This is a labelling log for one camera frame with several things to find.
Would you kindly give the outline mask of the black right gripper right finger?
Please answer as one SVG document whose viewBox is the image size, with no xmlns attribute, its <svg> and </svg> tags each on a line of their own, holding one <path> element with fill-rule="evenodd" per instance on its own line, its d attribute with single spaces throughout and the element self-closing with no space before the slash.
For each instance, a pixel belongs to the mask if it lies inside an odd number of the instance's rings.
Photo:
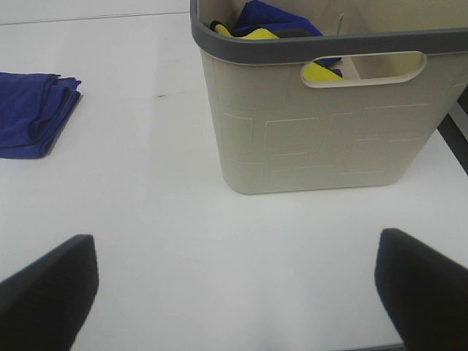
<svg viewBox="0 0 468 351">
<path fill-rule="evenodd" d="M 380 234 L 374 282 L 407 350 L 467 349 L 467 268 L 396 228 Z"/>
</svg>

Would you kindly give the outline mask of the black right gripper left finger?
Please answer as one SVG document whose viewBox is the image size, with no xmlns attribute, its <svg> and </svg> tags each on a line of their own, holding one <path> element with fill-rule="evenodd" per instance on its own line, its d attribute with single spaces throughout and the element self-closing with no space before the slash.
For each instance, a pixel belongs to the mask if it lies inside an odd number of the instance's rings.
<svg viewBox="0 0 468 351">
<path fill-rule="evenodd" d="M 75 235 L 1 282 L 2 350 L 70 350 L 99 287 L 92 235 Z"/>
</svg>

